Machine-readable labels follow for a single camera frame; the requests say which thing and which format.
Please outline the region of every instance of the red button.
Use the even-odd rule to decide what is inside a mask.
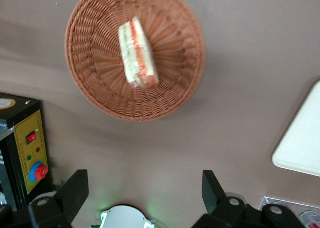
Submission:
[[[27,143],[30,144],[31,142],[35,141],[37,139],[36,134],[33,132],[26,138]]]
[[[42,164],[36,169],[36,171],[34,173],[34,177],[37,180],[41,180],[41,179],[45,178],[47,173],[48,173],[48,167]]]

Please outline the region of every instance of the white plate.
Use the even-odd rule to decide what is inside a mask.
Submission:
[[[297,113],[272,161],[281,168],[320,176],[320,81]]]

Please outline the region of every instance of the black machine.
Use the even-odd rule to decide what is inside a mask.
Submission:
[[[0,93],[0,192],[14,211],[53,190],[42,115],[39,100]]]

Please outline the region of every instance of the wicker basket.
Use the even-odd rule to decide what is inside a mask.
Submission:
[[[152,47],[160,84],[144,90],[126,80],[118,28],[138,16]],[[180,108],[205,67],[199,23],[183,0],[80,0],[66,31],[66,59],[84,95],[107,113],[147,121]]]

